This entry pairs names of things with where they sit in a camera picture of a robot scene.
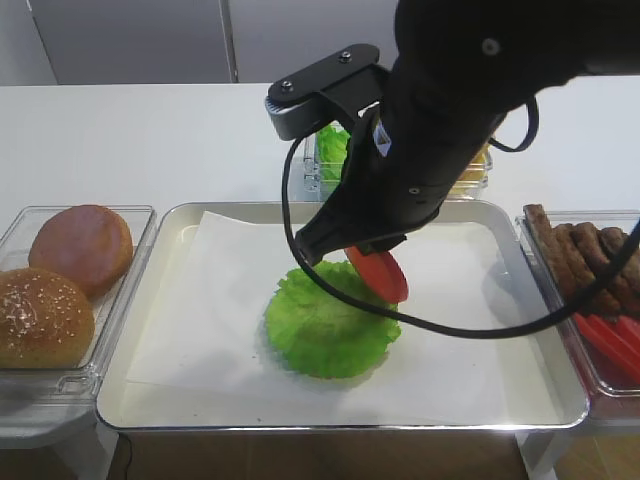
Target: clear plastic bin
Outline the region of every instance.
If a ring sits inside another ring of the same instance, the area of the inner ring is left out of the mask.
[[[332,124],[337,130],[339,124]],[[335,174],[342,167],[340,163],[322,162],[318,153],[316,135],[311,135],[304,145],[304,188],[307,192],[317,193],[319,201],[325,201],[338,186],[339,178]],[[493,160],[488,149],[479,154],[467,167],[461,178],[455,183],[448,198],[450,200],[477,200],[489,184],[489,171]]]
[[[547,212],[552,226],[562,223],[591,222],[597,228],[619,227],[629,233],[640,218],[640,211]],[[564,301],[542,257],[524,216],[518,217],[520,244],[549,309]],[[640,385],[635,384],[608,358],[589,344],[573,321],[558,326],[565,348],[587,388],[590,416],[596,419],[640,417]]]
[[[0,270],[28,266],[31,245],[44,223],[64,206],[27,207],[0,239]],[[93,340],[75,368],[0,368],[0,396],[31,403],[74,404],[92,401],[122,327],[123,314],[144,268],[155,235],[155,212],[148,206],[113,206],[129,226],[134,256],[127,273],[93,302]]]

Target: sesame seed bun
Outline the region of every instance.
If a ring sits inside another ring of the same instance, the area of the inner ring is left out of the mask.
[[[0,368],[76,367],[95,330],[71,281],[36,268],[0,273]]]

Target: red tomato slice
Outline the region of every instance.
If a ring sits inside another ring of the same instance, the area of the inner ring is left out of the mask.
[[[633,318],[621,315],[616,322],[616,332],[625,342],[640,354],[640,323]]]
[[[362,255],[357,247],[344,252],[364,283],[385,302],[395,304],[407,299],[407,279],[389,252]]]
[[[640,383],[640,354],[622,340],[605,320],[595,315],[584,318],[579,314],[574,314],[573,320],[591,345]]]

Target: green lettuce leaf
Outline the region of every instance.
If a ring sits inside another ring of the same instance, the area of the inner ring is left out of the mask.
[[[320,159],[320,176],[323,182],[337,183],[342,173],[342,165],[347,158],[349,133],[338,131],[327,125],[316,133],[316,146]]]
[[[349,262],[320,262],[318,274],[349,295],[387,308]],[[376,365],[400,336],[398,322],[346,305],[301,270],[290,271],[266,312],[267,337],[289,368],[320,378],[360,375]]]

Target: cabinet door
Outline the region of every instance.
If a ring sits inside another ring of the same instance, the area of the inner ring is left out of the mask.
[[[397,0],[230,0],[238,79],[272,82],[352,43],[397,56]]]
[[[25,0],[0,0],[0,85],[54,85]]]
[[[219,0],[30,0],[61,84],[231,81]]]

